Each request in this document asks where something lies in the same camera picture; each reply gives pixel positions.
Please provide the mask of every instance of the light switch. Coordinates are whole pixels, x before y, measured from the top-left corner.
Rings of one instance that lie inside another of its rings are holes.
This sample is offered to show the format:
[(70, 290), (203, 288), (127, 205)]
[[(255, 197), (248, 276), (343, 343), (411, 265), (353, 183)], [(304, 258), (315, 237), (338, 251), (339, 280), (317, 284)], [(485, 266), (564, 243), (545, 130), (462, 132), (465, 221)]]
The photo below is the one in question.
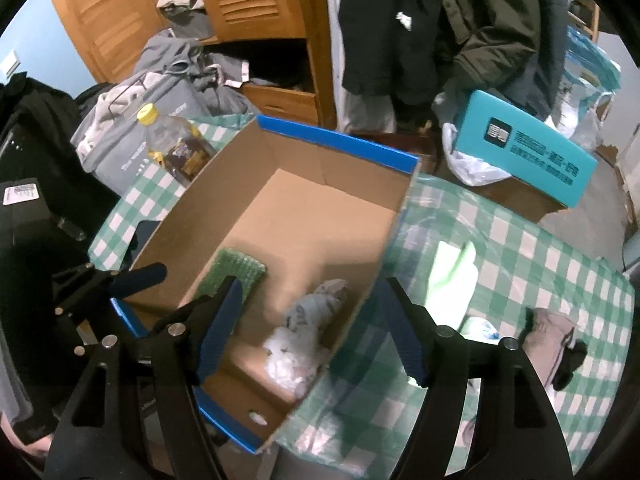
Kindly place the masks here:
[(15, 69), (20, 66), (20, 60), (16, 53), (12, 50), (0, 63), (0, 72), (4, 74), (6, 78), (9, 78)]

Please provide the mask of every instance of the table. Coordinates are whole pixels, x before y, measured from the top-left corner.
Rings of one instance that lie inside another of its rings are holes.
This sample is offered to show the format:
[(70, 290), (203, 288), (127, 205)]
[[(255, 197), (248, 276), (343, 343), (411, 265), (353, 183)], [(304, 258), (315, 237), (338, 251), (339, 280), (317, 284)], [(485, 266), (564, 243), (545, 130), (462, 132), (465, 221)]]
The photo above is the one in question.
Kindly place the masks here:
[[(250, 118), (250, 114), (222, 116), (194, 123), (220, 149)], [(164, 218), (183, 192), (160, 167), (147, 167), (105, 221), (91, 245), (91, 261), (100, 269), (118, 268), (138, 222)], [(488, 319), (501, 336), (518, 337), (532, 308), (549, 308), (577, 320), (577, 338), (587, 343), (588, 356), (555, 403), (577, 470), (602, 428), (622, 375), (633, 288), (605, 260), (591, 260), (466, 189), (421, 175), (382, 270), (383, 275), (398, 278), (414, 303), (424, 298), (440, 240), (457, 247), (468, 240), (475, 244), (479, 281), (467, 313)], [(424, 394), (408, 383), (382, 314), (369, 300), (277, 441), (306, 460), (358, 478), (383, 480), (404, 449)], [(448, 472), (465, 465), (462, 430), (477, 405), (478, 394), (470, 387)]]

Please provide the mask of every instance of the screw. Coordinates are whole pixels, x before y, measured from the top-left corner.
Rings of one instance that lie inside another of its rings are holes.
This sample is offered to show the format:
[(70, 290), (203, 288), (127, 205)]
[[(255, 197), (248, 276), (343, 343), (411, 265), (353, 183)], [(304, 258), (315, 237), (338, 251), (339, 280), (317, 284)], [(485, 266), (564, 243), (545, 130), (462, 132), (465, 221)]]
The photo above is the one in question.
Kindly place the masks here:
[(518, 342), (513, 337), (505, 337), (502, 340), (502, 344), (507, 350), (517, 350)]
[(185, 327), (182, 323), (172, 323), (171, 325), (169, 325), (169, 328), (167, 330), (169, 334), (176, 337), (184, 334), (184, 331), (187, 330), (187, 327)]
[(118, 342), (118, 337), (113, 334), (106, 335), (102, 338), (102, 346), (109, 349)]
[(436, 327), (436, 334), (438, 334), (440, 337), (451, 337), (455, 334), (455, 332), (455, 330), (447, 325), (438, 325)]

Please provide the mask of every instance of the paper label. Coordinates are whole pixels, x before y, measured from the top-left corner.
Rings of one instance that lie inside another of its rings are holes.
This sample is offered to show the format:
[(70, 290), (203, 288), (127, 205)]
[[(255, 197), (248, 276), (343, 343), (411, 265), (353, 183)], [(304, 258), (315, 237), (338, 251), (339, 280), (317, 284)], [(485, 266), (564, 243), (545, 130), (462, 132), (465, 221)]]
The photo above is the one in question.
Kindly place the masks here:
[(35, 184), (22, 184), (21, 186), (8, 187), (4, 190), (2, 205), (18, 204), (39, 198), (38, 186)]
[(242, 62), (242, 82), (246, 83), (247, 81), (249, 81), (249, 62), (243, 61)]
[(231, 86), (233, 88), (240, 88), (242, 86), (242, 83), (239, 81), (233, 81), (232, 79), (227, 79), (225, 81), (225, 86)]
[(407, 16), (404, 12), (398, 12), (396, 14), (396, 20), (398, 20), (400, 23), (402, 23), (402, 26), (406, 30), (411, 32), (411, 23), (413, 21), (411, 16)]

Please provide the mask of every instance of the plastic bag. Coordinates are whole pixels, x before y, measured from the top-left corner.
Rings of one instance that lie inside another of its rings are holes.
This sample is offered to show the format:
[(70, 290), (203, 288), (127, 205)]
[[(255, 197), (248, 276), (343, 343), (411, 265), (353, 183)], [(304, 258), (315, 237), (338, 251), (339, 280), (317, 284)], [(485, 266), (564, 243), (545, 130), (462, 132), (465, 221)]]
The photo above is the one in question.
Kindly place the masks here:
[(453, 142), (458, 130), (451, 123), (442, 125), (442, 145), (445, 160), (451, 172), (458, 177), (460, 182), (467, 186), (485, 186), (494, 182), (500, 182), (511, 176), (500, 168), (488, 164), (480, 158), (457, 152), (453, 149)]
[[(606, 105), (606, 111), (599, 117), (598, 108), (603, 99), (609, 98), (609, 103)], [(604, 124), (604, 119), (607, 117), (607, 113), (611, 107), (611, 100), (613, 94), (611, 92), (604, 92), (598, 98), (598, 101), (587, 110), (586, 115), (582, 118), (578, 126), (576, 127), (574, 134), (570, 137), (572, 142), (575, 142), (585, 152), (595, 152), (596, 148), (602, 144), (602, 136), (600, 131)]]
[[(608, 107), (620, 89), (620, 67), (578, 30), (569, 27), (567, 34), (564, 73), (551, 117), (562, 135), (585, 150), (593, 151), (598, 145)], [(609, 103), (598, 118), (597, 108), (605, 97)], [(574, 139), (579, 126), (580, 132)]]
[(346, 280), (328, 280), (311, 294), (297, 300), (262, 344), (268, 352), (264, 370), (278, 386), (297, 399), (305, 396), (309, 385), (325, 364), (330, 352), (320, 346), (320, 335), (347, 300)]

